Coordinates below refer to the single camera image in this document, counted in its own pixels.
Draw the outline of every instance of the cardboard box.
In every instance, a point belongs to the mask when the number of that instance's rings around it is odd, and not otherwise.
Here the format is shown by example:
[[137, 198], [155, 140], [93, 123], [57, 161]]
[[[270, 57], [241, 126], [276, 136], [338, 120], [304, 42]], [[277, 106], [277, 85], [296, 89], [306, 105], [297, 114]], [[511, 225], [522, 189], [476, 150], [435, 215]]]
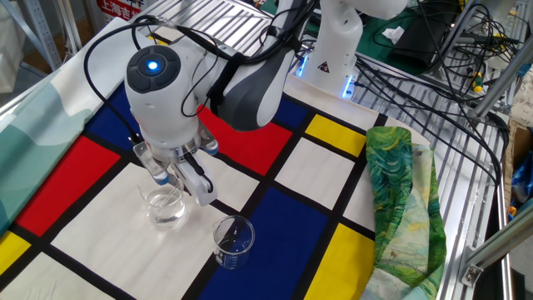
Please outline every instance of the cardboard box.
[[504, 165], [507, 211], [509, 211], [509, 203], [511, 203], [512, 197], [511, 180], [513, 178], [513, 172], [531, 150], [532, 142], [529, 129], [513, 119], [509, 122], [509, 131], [509, 146], [506, 149], [506, 163]]

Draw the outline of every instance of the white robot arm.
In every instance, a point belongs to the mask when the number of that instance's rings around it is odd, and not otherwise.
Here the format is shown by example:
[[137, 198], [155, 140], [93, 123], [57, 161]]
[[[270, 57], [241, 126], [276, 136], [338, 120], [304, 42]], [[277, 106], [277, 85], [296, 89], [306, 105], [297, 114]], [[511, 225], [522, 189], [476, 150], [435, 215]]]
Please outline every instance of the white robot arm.
[[[295, 54], [294, 47], [279, 41], [300, 37], [306, 20], [295, 23], [301, 13], [298, 8], [312, 11], [310, 4], [307, 0], [281, 1], [278, 9], [291, 11], [274, 20], [272, 26], [280, 34], [266, 38], [265, 50], [259, 56], [270, 47], [280, 46], [257, 63], [228, 67], [235, 62], [206, 52], [189, 37], [169, 47], [145, 47], [131, 58], [126, 70], [126, 94], [145, 139], [134, 146], [134, 152], [156, 182], [174, 180], [167, 172], [170, 165], [200, 205], [217, 198], [215, 184], [195, 155], [199, 148], [210, 154], [217, 151], [216, 139], [197, 117], [198, 103], [205, 103], [238, 131], [267, 125], [276, 113]], [[240, 54], [221, 43], [217, 47], [224, 57]]]
[[351, 98], [349, 89], [356, 50], [363, 23], [356, 9], [369, 16], [391, 19], [401, 13], [409, 0], [326, 0], [321, 1], [322, 22], [314, 51], [297, 74], [311, 85], [340, 98]]
[[[328, 92], [340, 91], [351, 76], [362, 33], [355, 8], [379, 18], [391, 18], [407, 1], [322, 1], [323, 22], [316, 51], [309, 59], [309, 71], [303, 70], [303, 77]], [[197, 37], [183, 37], [169, 47], [140, 49], [132, 57], [126, 70], [126, 93], [145, 139], [134, 146], [134, 152], [156, 182], [176, 180], [167, 172], [170, 165], [200, 205], [217, 198], [215, 183], [195, 155], [199, 148], [214, 154], [218, 147], [217, 140], [197, 117], [198, 104], [205, 103], [237, 131], [267, 125], [276, 113], [288, 68], [300, 46], [294, 43], [295, 39], [300, 38], [316, 2], [281, 0], [278, 12], [285, 12], [275, 18], [258, 56], [244, 57], [219, 42], [214, 46], [216, 51], [207, 51], [209, 47], [193, 41]], [[312, 65], [322, 64], [323, 59], [330, 72]]]

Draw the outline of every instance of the yellow square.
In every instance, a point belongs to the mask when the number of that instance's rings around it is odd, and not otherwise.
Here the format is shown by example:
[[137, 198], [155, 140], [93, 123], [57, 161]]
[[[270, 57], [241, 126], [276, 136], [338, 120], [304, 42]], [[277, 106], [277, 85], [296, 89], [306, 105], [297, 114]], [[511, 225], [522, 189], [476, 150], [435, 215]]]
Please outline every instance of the yellow square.
[[366, 142], [364, 135], [319, 115], [313, 118], [306, 133], [357, 158]]
[[374, 241], [339, 224], [305, 300], [357, 300], [374, 268]]
[[0, 274], [4, 273], [17, 259], [26, 252], [30, 243], [13, 232], [6, 231], [0, 238]]

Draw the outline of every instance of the white square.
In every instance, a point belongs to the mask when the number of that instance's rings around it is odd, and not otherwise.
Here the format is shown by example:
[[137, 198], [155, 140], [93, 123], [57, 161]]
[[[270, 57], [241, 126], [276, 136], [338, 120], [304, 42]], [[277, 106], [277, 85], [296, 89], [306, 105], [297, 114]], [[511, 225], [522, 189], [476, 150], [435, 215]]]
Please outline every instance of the white square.
[[145, 169], [126, 166], [52, 245], [137, 299], [179, 299], [211, 255], [212, 225], [225, 214], [184, 197], [185, 225], [157, 230], [137, 190], [146, 180]]
[[372, 191], [368, 164], [357, 182], [356, 190], [353, 191], [343, 216], [358, 225], [375, 231], [374, 192]]
[[203, 151], [198, 151], [197, 156], [213, 177], [217, 199], [240, 212], [259, 182]]
[[9, 285], [0, 292], [3, 300], [45, 299], [103, 300], [112, 299], [83, 278], [48, 255], [40, 253]]
[[355, 163], [301, 138], [276, 181], [333, 209]]

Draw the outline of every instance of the green patterned cloth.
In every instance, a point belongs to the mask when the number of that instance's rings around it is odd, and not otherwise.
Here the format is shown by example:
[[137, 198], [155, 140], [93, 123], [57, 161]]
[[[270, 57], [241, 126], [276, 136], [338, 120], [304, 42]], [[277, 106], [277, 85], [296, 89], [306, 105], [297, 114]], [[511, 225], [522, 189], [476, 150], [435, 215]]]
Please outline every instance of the green patterned cloth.
[[374, 127], [366, 138], [376, 256], [361, 299], [433, 300], [446, 258], [433, 151], [401, 127]]

